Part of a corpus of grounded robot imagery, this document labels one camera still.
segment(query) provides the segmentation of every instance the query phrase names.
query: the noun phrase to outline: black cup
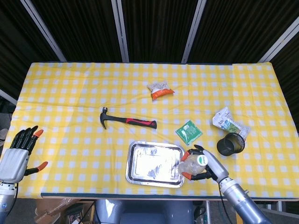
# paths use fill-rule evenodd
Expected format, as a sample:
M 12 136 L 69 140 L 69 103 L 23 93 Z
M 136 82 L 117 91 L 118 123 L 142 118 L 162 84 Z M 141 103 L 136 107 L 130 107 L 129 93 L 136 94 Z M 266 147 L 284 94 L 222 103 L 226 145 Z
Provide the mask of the black cup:
M 245 147 L 245 140 L 237 133 L 228 133 L 217 143 L 217 150 L 221 155 L 229 156 L 240 153 Z

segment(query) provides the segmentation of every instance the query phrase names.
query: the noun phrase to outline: black curtain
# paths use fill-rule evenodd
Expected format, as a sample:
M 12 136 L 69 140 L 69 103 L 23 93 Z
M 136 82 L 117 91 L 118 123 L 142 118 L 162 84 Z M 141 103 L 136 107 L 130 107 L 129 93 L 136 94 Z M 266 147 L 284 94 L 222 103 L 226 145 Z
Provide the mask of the black curtain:
M 256 63 L 299 16 L 297 0 L 208 0 L 189 63 Z
M 299 33 L 271 60 L 299 132 Z
M 121 62 L 111 1 L 32 0 L 70 62 Z
M 130 62 L 181 63 L 197 0 L 122 0 Z
M 18 99 L 32 62 L 58 58 L 19 0 L 0 1 L 0 89 Z

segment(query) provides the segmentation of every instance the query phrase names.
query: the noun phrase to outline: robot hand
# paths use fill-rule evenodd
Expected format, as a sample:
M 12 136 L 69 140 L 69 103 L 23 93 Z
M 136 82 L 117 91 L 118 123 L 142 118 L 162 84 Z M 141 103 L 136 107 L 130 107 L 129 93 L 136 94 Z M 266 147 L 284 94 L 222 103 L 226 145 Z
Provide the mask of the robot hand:
M 247 195 L 248 191 L 244 191 L 242 187 L 228 175 L 228 171 L 218 161 L 218 159 L 205 150 L 202 146 L 194 145 L 196 149 L 188 150 L 181 161 L 191 154 L 205 155 L 207 157 L 206 172 L 190 175 L 182 173 L 189 180 L 201 180 L 212 178 L 219 184 L 221 193 L 232 204 L 236 212 L 247 224 L 271 224 L 271 221 L 262 213 L 253 200 Z
M 29 156 L 36 140 L 43 133 L 38 126 L 21 130 L 16 134 L 11 147 L 6 150 L 0 162 L 0 224 L 4 223 L 11 211 L 18 194 L 18 183 L 24 176 L 37 173 L 44 169 L 48 162 L 43 162 L 36 168 L 27 169 Z

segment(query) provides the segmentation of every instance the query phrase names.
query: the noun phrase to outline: bottle cap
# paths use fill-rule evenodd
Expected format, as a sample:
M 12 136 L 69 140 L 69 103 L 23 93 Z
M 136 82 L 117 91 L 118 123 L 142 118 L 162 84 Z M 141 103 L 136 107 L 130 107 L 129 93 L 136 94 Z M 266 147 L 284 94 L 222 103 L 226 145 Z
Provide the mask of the bottle cap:
M 207 157 L 205 155 L 199 155 L 197 157 L 197 163 L 201 166 L 206 166 L 207 165 Z

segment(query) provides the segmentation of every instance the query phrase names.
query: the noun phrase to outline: tablecloth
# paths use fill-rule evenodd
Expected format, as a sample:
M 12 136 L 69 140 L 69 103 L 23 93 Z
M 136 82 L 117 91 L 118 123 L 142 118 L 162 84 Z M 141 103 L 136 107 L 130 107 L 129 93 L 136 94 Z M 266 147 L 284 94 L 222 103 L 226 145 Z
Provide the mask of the tablecloth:
M 164 81 L 175 91 L 152 101 L 147 85 Z M 157 129 L 107 121 L 108 114 L 156 120 Z M 226 132 L 212 117 L 228 106 L 234 120 L 251 127 L 243 152 L 217 152 Z M 20 197 L 65 195 L 219 196 L 212 179 L 185 180 L 178 189 L 128 183 L 128 147 L 135 140 L 186 146 L 175 131 L 193 121 L 203 132 L 194 141 L 212 152 L 251 197 L 299 197 L 299 139 L 270 63 L 182 65 L 140 63 L 33 63 L 27 73 L 11 127 L 8 148 L 21 129 L 44 130 L 28 167 L 48 166 L 20 182 Z

